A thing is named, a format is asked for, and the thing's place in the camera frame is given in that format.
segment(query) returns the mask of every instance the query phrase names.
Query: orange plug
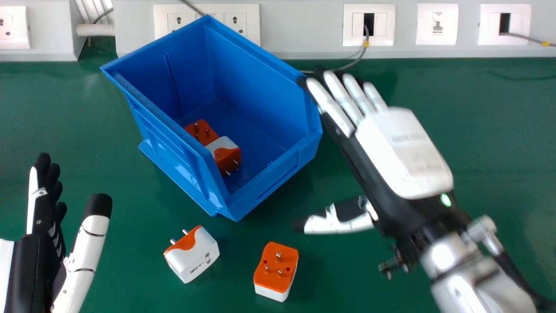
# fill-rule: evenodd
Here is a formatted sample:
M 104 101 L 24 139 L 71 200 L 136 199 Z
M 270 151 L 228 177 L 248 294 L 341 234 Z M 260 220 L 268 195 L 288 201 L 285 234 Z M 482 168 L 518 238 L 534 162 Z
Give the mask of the orange plug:
M 297 249 L 269 242 L 255 270 L 255 293 L 284 302 L 294 281 L 299 253 Z
M 183 129 L 211 152 L 220 174 L 230 176 L 234 170 L 239 171 L 241 149 L 230 138 L 218 136 L 205 120 L 198 120 Z

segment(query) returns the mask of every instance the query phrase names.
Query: black port opening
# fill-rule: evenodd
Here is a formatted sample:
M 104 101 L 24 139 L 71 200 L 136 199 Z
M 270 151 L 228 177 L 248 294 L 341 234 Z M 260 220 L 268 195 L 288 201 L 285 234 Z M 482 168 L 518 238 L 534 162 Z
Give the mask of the black port opening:
M 374 13 L 364 13 L 363 23 L 367 25 L 369 29 L 369 36 L 375 35 L 375 14 Z M 366 35 L 365 27 L 363 27 L 363 34 Z
M 510 32 L 510 13 L 501 13 L 499 33 L 509 33 L 509 32 Z

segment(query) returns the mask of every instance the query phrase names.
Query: green indicator light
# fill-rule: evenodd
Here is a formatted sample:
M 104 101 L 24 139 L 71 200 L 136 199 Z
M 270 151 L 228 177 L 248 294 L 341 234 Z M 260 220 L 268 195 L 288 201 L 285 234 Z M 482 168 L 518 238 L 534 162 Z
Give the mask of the green indicator light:
M 442 204 L 443 204 L 443 205 L 445 205 L 445 206 L 447 206 L 447 207 L 451 207 L 451 200 L 450 200 L 450 197 L 448 197 L 447 194 L 443 193 L 443 194 L 440 196 L 440 201 L 442 201 Z

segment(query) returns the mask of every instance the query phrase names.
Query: orange and white plug adapter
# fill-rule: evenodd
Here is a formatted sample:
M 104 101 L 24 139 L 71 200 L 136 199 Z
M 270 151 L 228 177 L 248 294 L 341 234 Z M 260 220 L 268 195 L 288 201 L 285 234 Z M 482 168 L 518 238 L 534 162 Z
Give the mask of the orange and white plug adapter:
M 184 129 L 210 151 L 220 174 L 230 176 L 234 170 L 239 171 L 241 149 L 230 138 L 218 136 L 205 120 L 198 120 Z
M 253 276 L 255 293 L 284 302 L 290 294 L 298 260 L 297 249 L 269 242 Z
M 183 283 L 188 283 L 203 273 L 220 255 L 216 240 L 199 225 L 180 240 L 170 240 L 164 258 Z

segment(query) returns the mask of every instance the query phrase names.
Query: gray cable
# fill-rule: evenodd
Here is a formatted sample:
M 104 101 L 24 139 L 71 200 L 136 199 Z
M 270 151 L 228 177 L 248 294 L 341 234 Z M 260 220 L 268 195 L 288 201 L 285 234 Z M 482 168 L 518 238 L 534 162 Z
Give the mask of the gray cable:
M 357 57 L 355 60 L 353 60 L 352 62 L 350 62 L 350 63 L 348 63 L 344 66 L 341 66 L 341 67 L 338 67 L 337 69 L 331 70 L 332 72 L 347 70 L 350 67 L 356 65 L 359 61 L 361 61 L 361 59 L 363 58 L 363 55 L 365 55 L 365 52 L 367 51 L 367 45 L 369 43 L 369 29 L 367 28 L 367 25 L 363 24 L 363 26 L 365 27 L 365 36 L 366 36 L 365 37 L 365 42 L 367 44 L 363 45 L 363 49 L 361 50 L 361 54 L 359 54 L 359 57 Z M 302 72 L 303 74 L 314 74 L 315 73 L 315 71 L 300 71 L 300 72 Z
M 98 21 L 101 20 L 101 18 L 107 16 L 108 14 L 112 13 L 113 11 L 114 11 L 114 8 L 106 10 L 104 13 L 102 13 L 97 18 L 95 18 L 95 20 L 92 22 L 92 24 L 96 24 Z
M 205 16 L 204 13 L 202 13 L 201 11 L 199 11 L 196 7 L 194 7 L 193 5 L 189 4 L 188 1 L 186 0 L 180 0 L 183 4 L 185 4 L 186 6 L 188 6 L 190 9 L 192 9 L 193 11 L 195 11 L 195 13 L 199 14 L 200 16 Z
M 523 36 L 523 35 L 518 35 L 516 33 L 500 33 L 500 36 L 512 36 L 512 37 L 517 37 L 517 38 L 521 38 L 521 39 L 525 39 L 528 40 L 530 42 L 535 42 L 538 43 L 539 45 L 543 45 L 545 47 L 556 47 L 556 44 L 554 43 L 550 43 L 547 41 L 542 41 L 542 40 L 538 40 L 535 38 L 531 38 L 531 37 L 527 37 L 527 36 Z

